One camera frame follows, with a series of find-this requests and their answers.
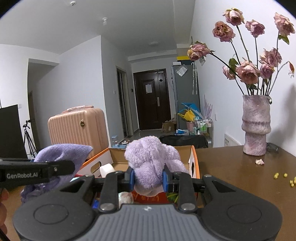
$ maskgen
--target pink suitcase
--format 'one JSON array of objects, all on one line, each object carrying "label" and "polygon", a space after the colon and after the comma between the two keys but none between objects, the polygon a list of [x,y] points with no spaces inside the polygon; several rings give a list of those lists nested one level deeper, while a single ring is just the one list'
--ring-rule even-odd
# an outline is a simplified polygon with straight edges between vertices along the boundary
[{"label": "pink suitcase", "polygon": [[74,107],[51,117],[48,131],[52,145],[74,143],[92,146],[88,159],[109,147],[104,112],[91,106]]}]

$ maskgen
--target screw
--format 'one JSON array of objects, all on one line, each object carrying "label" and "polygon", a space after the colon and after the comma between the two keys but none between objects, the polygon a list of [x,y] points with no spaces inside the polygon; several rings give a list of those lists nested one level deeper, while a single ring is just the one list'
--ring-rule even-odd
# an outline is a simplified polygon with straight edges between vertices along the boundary
[{"label": "screw", "polygon": [[115,205],[113,203],[103,203],[100,205],[100,209],[103,211],[111,211],[113,209],[115,209]]},{"label": "screw", "polygon": [[192,211],[195,209],[195,205],[193,203],[183,203],[181,205],[181,209],[184,211]]}]

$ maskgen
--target human hand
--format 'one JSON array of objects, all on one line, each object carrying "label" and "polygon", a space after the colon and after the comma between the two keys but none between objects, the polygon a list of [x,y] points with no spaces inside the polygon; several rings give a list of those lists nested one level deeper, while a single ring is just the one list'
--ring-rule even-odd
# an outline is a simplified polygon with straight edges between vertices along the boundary
[{"label": "human hand", "polygon": [[7,227],[4,224],[7,216],[7,210],[4,204],[2,203],[2,201],[5,201],[7,199],[8,199],[8,191],[4,188],[2,190],[1,197],[0,197],[0,228],[5,234],[7,234]]}]

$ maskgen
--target vase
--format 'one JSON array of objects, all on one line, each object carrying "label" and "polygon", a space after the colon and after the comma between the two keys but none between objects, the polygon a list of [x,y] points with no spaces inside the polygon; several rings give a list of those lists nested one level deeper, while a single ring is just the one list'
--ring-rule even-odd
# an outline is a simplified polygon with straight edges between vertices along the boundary
[{"label": "vase", "polygon": [[271,132],[270,104],[264,95],[243,95],[242,129],[246,132],[244,153],[262,156],[266,152],[266,134]]}]

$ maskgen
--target black television screen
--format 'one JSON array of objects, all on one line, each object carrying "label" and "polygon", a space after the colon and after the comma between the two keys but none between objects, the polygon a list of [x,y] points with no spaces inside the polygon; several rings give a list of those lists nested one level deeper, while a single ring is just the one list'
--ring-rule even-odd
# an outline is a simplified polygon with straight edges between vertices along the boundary
[{"label": "black television screen", "polygon": [[27,158],[17,105],[0,109],[0,158]]}]

